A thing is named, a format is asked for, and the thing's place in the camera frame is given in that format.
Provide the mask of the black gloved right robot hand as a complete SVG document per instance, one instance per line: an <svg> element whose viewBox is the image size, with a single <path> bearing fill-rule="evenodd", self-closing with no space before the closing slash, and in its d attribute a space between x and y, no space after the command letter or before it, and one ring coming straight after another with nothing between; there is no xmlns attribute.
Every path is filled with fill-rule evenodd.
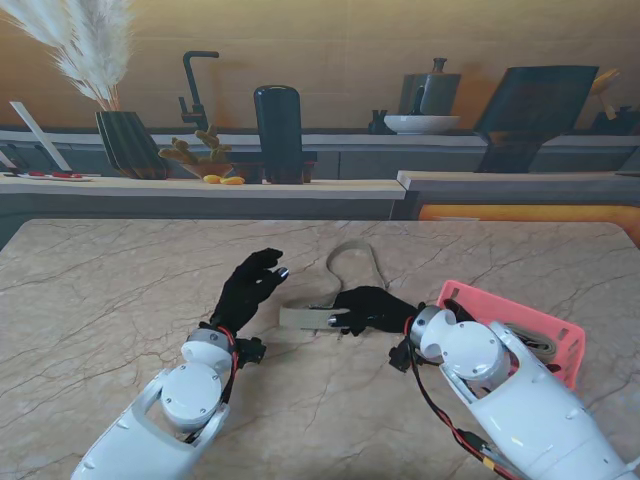
<svg viewBox="0 0 640 480"><path fill-rule="evenodd" d="M328 326L343 334L358 336L367 328L386 333L403 333L408 319L414 318L417 308L391 295L380 287L360 286L339 293Z"/></svg>

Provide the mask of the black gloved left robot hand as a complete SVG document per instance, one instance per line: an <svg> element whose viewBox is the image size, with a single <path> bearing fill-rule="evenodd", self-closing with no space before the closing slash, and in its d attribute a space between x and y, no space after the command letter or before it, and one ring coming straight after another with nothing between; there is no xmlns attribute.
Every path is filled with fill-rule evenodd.
<svg viewBox="0 0 640 480"><path fill-rule="evenodd" d="M283 252L266 248L249 255L225 282L209 324L236 335L257 313L289 275L287 268L277 269Z"/></svg>

